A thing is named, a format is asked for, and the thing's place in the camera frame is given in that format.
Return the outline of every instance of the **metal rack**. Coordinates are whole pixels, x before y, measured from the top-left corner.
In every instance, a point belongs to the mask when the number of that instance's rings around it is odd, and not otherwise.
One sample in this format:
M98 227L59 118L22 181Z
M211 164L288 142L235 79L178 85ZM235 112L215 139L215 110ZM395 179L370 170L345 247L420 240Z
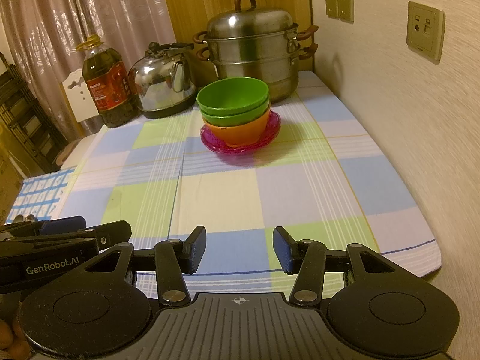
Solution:
M55 159L67 145L66 139L47 117L16 66L8 64L1 52L0 59L7 68L0 75L0 119L44 172L57 171Z

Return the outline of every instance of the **metal screw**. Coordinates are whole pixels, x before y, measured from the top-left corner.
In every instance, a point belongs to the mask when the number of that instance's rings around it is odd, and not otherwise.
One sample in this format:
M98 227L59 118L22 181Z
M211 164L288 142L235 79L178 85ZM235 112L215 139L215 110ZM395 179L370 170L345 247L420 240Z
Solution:
M183 291L179 291L177 289L172 289L170 291L165 291L162 294L162 298L165 299L167 302L181 302L186 298L186 295Z
M303 289L295 292L293 297L300 302L313 302L315 299L317 299L317 294L308 289Z

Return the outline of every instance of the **table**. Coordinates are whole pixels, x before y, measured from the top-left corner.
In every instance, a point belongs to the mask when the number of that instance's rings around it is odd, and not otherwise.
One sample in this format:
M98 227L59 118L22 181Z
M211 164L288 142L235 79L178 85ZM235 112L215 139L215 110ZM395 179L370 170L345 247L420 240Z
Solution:
M102 128L71 174L52 218L82 215L89 226L127 220L136 248L207 229L199 291L287 295L294 277L281 272L272 231L312 238L332 249L363 243L416 275L438 269L437 242L404 183L349 110L312 72L273 105L279 136L244 156L221 156L201 143L200 112L140 117ZM137 285L156 297L153 274ZM324 297L343 286L328 274Z

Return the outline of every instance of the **hand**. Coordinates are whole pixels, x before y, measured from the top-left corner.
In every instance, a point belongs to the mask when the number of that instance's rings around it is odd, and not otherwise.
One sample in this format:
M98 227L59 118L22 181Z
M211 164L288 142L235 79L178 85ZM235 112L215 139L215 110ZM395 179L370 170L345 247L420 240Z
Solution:
M30 347L18 323L18 313L13 318L12 327L0 320L0 350L7 350L13 360L26 360L30 357Z

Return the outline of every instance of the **curtain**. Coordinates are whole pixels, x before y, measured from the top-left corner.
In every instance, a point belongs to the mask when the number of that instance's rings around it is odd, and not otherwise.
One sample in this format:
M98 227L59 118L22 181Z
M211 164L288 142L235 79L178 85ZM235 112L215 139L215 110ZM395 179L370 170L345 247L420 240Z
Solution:
M96 32L129 69L150 42L175 42L165 0L0 0L0 12L15 64L68 140L80 133L60 85L83 65L77 44Z

